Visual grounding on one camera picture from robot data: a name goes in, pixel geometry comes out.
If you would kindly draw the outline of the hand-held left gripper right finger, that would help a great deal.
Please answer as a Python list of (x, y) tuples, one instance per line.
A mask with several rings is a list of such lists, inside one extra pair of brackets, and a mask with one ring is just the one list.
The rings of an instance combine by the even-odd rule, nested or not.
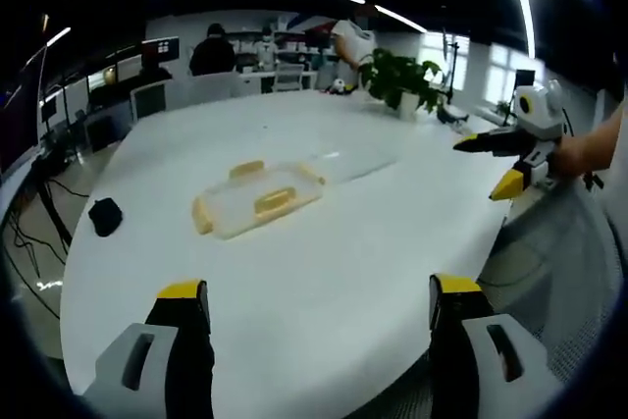
[(536, 418), (562, 390), (545, 347), (472, 279), (430, 277), (433, 418)]

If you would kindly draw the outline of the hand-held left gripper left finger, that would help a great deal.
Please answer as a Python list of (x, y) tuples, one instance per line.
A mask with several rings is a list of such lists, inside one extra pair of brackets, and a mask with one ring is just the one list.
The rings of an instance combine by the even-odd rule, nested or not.
[(101, 418), (212, 418), (210, 336), (206, 282), (169, 285), (100, 354), (82, 397)]

